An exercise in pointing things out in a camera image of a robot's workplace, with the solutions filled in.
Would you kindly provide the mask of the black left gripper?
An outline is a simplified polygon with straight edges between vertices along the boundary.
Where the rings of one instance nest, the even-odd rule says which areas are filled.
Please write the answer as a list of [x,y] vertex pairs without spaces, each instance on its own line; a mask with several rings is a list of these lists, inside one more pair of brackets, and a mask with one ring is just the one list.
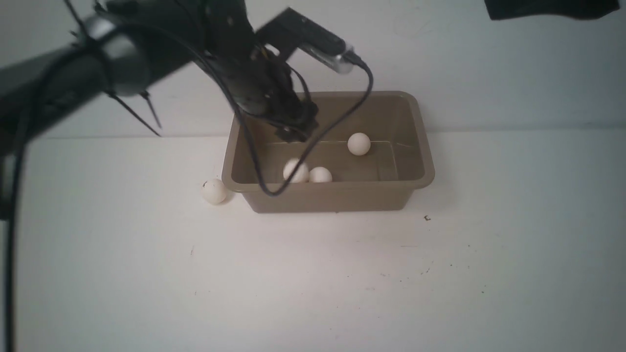
[[295,93],[287,60],[303,42],[300,16],[285,9],[253,29],[243,0],[198,0],[203,62],[245,113],[268,119],[283,142],[307,142],[319,127],[318,106]]

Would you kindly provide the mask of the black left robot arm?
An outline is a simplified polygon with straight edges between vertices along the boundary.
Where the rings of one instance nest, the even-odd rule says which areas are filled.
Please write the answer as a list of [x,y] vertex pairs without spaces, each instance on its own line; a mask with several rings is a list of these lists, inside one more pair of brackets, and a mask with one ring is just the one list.
[[317,127],[317,107],[295,93],[287,61],[296,49],[318,60],[346,51],[344,40],[290,7],[259,29],[243,0],[108,0],[94,9],[69,47],[1,70],[2,156],[99,94],[146,96],[190,62],[236,114],[304,142]]

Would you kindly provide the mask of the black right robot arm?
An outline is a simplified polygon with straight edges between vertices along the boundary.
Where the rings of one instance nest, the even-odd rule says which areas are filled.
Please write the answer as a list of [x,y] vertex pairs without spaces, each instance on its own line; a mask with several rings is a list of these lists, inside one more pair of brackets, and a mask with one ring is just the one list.
[[620,9],[619,0],[486,0],[484,3],[493,21],[543,15],[597,20]]

